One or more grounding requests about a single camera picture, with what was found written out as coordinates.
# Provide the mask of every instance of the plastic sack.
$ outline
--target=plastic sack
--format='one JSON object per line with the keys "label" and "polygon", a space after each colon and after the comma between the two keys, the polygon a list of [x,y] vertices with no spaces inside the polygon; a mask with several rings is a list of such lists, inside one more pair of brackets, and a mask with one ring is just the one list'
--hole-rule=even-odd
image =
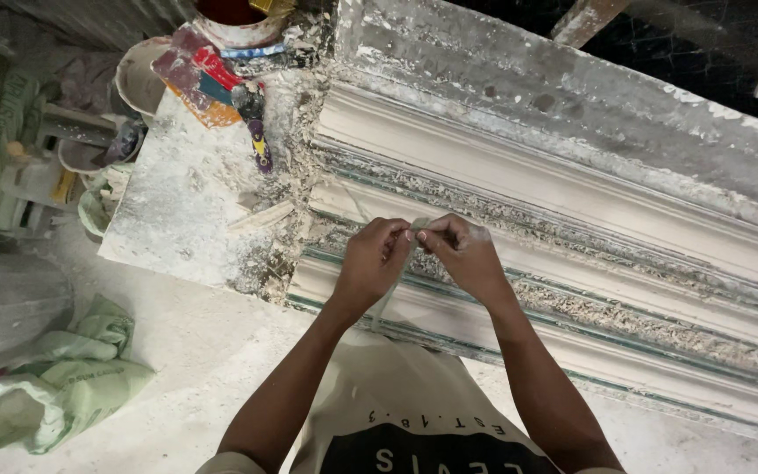
{"label": "plastic sack", "polygon": [[0,377],[0,448],[22,443],[45,454],[139,393],[154,372],[122,360],[133,326],[123,309],[96,295],[74,333],[39,339],[29,362]]}

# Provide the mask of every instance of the wooden beam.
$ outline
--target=wooden beam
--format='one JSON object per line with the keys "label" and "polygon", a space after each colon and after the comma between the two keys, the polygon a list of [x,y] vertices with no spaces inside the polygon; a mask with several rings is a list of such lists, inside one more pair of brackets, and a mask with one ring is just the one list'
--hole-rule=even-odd
{"label": "wooden beam", "polygon": [[630,2],[631,0],[578,0],[554,25],[548,36],[568,47],[583,47]]}

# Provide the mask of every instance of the person's right hand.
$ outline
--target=person's right hand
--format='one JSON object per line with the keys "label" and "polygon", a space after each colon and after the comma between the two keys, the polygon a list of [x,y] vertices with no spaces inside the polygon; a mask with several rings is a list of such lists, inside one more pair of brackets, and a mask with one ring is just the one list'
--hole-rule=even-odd
{"label": "person's right hand", "polygon": [[447,214],[417,232],[417,240],[437,255],[455,283],[482,305],[516,301],[490,232],[484,227]]}

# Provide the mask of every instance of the white t-shirt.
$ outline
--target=white t-shirt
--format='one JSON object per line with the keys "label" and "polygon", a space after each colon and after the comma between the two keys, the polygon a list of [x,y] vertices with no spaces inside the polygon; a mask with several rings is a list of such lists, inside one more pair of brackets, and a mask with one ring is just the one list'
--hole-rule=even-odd
{"label": "white t-shirt", "polygon": [[[300,434],[293,474],[560,473],[457,357],[360,330],[335,349]],[[265,472],[221,453],[197,474]]]}

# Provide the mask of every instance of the plaster dust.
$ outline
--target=plaster dust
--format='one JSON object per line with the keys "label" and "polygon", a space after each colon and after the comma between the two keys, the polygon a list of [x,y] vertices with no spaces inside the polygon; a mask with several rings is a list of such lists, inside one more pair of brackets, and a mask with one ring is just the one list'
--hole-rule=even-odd
{"label": "plaster dust", "polygon": [[[300,311],[109,262],[97,249],[72,221],[58,229],[48,256],[71,279],[79,315],[96,292],[131,311],[134,360],[157,377],[118,413],[48,455],[0,449],[2,474],[195,472],[311,322]],[[521,426],[504,370],[463,362],[495,406]],[[630,474],[758,472],[756,440],[581,393]],[[289,465],[290,459],[281,472]]]}

